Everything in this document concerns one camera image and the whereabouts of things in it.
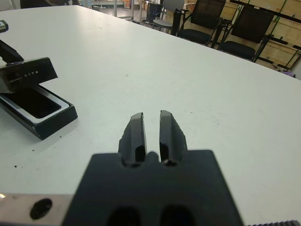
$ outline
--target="chair seat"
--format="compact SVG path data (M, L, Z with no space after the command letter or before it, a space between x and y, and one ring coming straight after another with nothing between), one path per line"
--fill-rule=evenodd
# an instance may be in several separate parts
M255 49L234 41L227 41L223 43L220 47L220 50L248 60L252 60L256 52Z
M205 44L210 39L210 34L196 31L193 29L184 29L178 32L178 37L188 39L190 41L194 41L200 44Z
M153 20L153 23L157 27L162 27L162 28L167 28L167 29L171 29L173 27L172 23L167 22L165 20Z

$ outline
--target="screw hole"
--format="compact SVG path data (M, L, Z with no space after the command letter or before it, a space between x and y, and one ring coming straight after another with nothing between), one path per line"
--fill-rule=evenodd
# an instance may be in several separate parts
M50 199L42 199L33 205L30 211L30 217L33 220L41 219L44 217L52 207L52 201Z

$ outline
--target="white table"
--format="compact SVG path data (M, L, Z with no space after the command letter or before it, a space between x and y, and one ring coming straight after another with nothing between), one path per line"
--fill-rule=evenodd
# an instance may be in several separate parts
M299 80L78 6L0 18L0 39L25 59L50 57L59 78L43 86L79 115L40 141L0 109L1 192L73 194L91 155L117 152L137 112L158 153L166 109L189 149L214 150L245 224L301 220Z

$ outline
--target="gray chair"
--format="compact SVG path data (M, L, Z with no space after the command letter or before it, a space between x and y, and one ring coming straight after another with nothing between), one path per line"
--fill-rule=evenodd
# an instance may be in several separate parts
M163 20L163 15L165 10L174 12L176 9L181 10L184 6L185 0L164 0L163 1L163 12L160 20L153 20L152 28L159 27L159 30L161 28L166 28L168 30L171 30L173 28L173 24L170 22L167 22Z

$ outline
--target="black plastic mount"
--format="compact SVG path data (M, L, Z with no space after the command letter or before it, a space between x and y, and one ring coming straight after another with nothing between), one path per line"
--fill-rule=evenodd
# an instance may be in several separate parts
M16 50L11 48L8 44L0 40L0 56L3 61L11 64L24 61L23 57L21 57Z
M212 151L187 151L161 111L160 155L148 154L143 114L131 117L119 153L95 154L63 226L242 226Z

